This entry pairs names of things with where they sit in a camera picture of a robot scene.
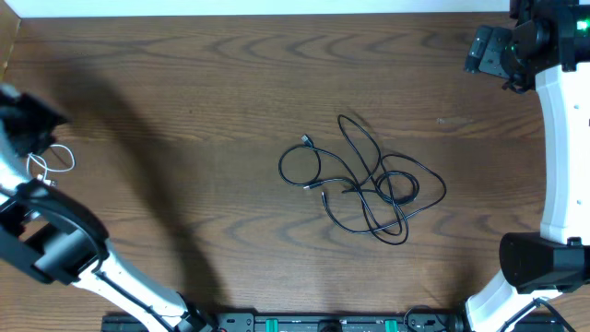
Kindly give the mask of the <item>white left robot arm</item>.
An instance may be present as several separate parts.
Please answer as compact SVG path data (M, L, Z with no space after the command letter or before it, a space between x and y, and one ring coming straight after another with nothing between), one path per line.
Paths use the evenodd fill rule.
M43 284L56 281L112 302L148 331L212 331L218 323L114 249L101 221L24 163L55 143L66 119L14 87L1 87L1 257Z

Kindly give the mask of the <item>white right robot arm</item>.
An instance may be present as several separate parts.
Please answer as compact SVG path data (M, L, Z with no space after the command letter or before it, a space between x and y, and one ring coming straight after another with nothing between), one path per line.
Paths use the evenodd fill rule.
M514 331L538 306L589 282L589 5L513 0L511 29L480 26L465 70L533 90L544 121L539 231L502 236L500 271L470 296L452 331Z

